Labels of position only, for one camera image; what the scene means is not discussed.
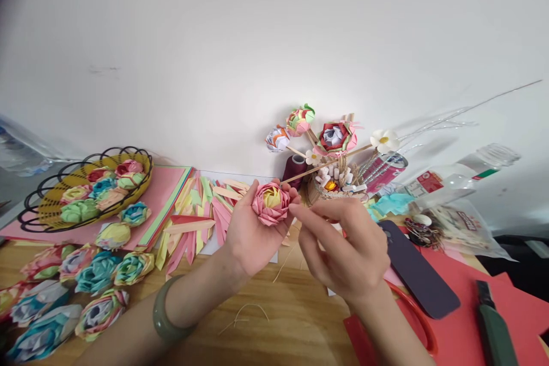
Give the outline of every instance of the plastic bottle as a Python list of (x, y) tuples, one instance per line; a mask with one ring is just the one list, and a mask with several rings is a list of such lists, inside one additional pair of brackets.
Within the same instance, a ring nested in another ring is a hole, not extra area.
[(520, 155), (513, 150), (492, 143), (453, 165), (429, 168), (398, 191), (414, 196), (416, 200), (410, 204), (410, 210), (421, 212), (474, 193), (476, 181), (511, 166), (518, 159)]
[(21, 177), (28, 177), (45, 172), (51, 165), (51, 160), (0, 127), (0, 167), (2, 169)]

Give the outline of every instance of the green bangle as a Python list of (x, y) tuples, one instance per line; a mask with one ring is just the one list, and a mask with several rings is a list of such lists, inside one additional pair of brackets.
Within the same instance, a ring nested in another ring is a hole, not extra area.
[(169, 321), (166, 314), (166, 295), (172, 284), (183, 275), (172, 277), (160, 288), (153, 307), (153, 323), (160, 338), (167, 344), (173, 344), (188, 337), (196, 329), (196, 325), (179, 328)]

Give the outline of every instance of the can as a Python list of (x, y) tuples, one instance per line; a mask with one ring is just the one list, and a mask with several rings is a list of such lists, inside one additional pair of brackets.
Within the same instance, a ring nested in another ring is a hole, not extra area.
[(399, 153), (389, 152), (376, 158), (362, 175), (368, 197), (372, 197), (395, 177), (406, 170), (408, 160)]

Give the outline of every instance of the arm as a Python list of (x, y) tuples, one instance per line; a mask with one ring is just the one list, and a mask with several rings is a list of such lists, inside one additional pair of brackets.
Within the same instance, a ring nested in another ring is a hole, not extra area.
[[(293, 216), (274, 227), (266, 227), (252, 210), (258, 187), (234, 207), (226, 243), (200, 267), (178, 279), (166, 296), (170, 322), (185, 328), (198, 323), (218, 305), (239, 292), (274, 256), (288, 232)], [(284, 185), (292, 202), (299, 203), (295, 189)], [(76, 365), (146, 365), (169, 349), (153, 325), (156, 293), (139, 302), (105, 331), (77, 360)]]
[[(383, 280), (391, 263), (387, 237), (362, 203), (336, 199), (318, 201), (310, 209), (290, 205), (290, 210), (303, 223), (299, 244), (311, 274), (343, 297), (359, 316), (380, 363), (434, 365)], [(347, 239), (326, 218), (337, 220)]]

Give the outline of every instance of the paper rose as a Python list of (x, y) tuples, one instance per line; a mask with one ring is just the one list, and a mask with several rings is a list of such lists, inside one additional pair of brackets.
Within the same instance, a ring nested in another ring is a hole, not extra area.
[(11, 309), (25, 292), (33, 288), (32, 283), (17, 282), (13, 286), (0, 289), (0, 323), (10, 320)]
[(116, 181), (112, 178), (105, 178), (98, 181), (93, 185), (91, 190), (90, 197), (97, 198), (101, 193), (107, 192), (108, 190), (116, 188)]
[(355, 128), (348, 122), (325, 123), (314, 152), (322, 156), (340, 157), (356, 146)]
[(90, 172), (90, 174), (87, 175), (87, 180), (90, 183), (96, 183), (106, 178), (111, 178), (111, 179), (116, 178), (116, 174), (114, 170), (107, 166), (98, 168), (98, 169), (93, 169)]
[(400, 141), (392, 130), (376, 130), (370, 137), (370, 143), (380, 153), (395, 152), (400, 147)]
[(267, 149), (272, 153), (278, 153), (286, 149), (286, 146), (290, 143), (290, 138), (286, 134), (286, 129), (281, 126), (276, 126), (267, 135), (265, 143), (267, 143)]
[(75, 292), (92, 293), (96, 296), (112, 286), (112, 275), (122, 259), (111, 252), (98, 253), (91, 264), (76, 276)]
[(290, 195), (275, 183), (267, 183), (257, 188), (252, 209), (261, 223), (272, 226), (286, 218), (289, 205)]
[(129, 242), (130, 226), (127, 223), (115, 222), (101, 226), (96, 238), (96, 245), (105, 250), (116, 250)]
[(103, 192), (97, 197), (97, 208), (101, 211), (108, 209), (112, 205), (121, 202), (128, 195), (128, 191), (116, 188)]
[(21, 268), (21, 273), (27, 281), (40, 281), (49, 279), (59, 272), (59, 266), (65, 257), (72, 253), (76, 247), (69, 244), (59, 244), (41, 251), (30, 262)]
[(305, 103), (305, 109), (299, 108), (290, 113), (286, 119), (286, 131), (291, 137), (299, 137), (311, 128), (315, 111)]
[(63, 196), (61, 196), (61, 200), (59, 200), (59, 203), (69, 204), (75, 200), (85, 199), (91, 193), (92, 191), (91, 189), (92, 187), (90, 185), (75, 186), (70, 189), (67, 189), (63, 193)]
[(121, 189), (132, 190), (139, 186), (144, 178), (145, 175), (143, 173), (129, 172), (121, 175), (117, 181), (117, 184)]
[(144, 223), (150, 216), (150, 209), (143, 202), (138, 202), (133, 205), (129, 205), (125, 210), (121, 211), (118, 215), (120, 220), (124, 223), (128, 223), (130, 227), (137, 227)]
[(126, 311), (129, 299), (128, 292), (107, 290), (84, 307), (74, 333), (87, 342), (94, 341)]
[(141, 173), (143, 171), (143, 166), (136, 160), (128, 159), (124, 161), (121, 165), (116, 168), (116, 175), (121, 177), (126, 173)]
[(152, 253), (128, 253), (114, 271), (114, 285), (131, 286), (139, 283), (153, 268), (154, 255)]
[(59, 281), (65, 283), (76, 280), (76, 276), (92, 263), (93, 257), (99, 253), (99, 249), (89, 243), (73, 251), (63, 260), (59, 268)]
[(69, 338), (78, 323), (82, 306), (61, 306), (32, 323), (7, 353), (16, 363), (45, 359)]
[(99, 214), (95, 199), (75, 200), (61, 208), (61, 220), (67, 223), (80, 223)]
[(33, 289), (21, 295), (21, 299), (11, 309), (11, 319), (19, 327), (27, 327), (31, 322), (69, 300), (69, 290), (56, 280), (44, 280)]

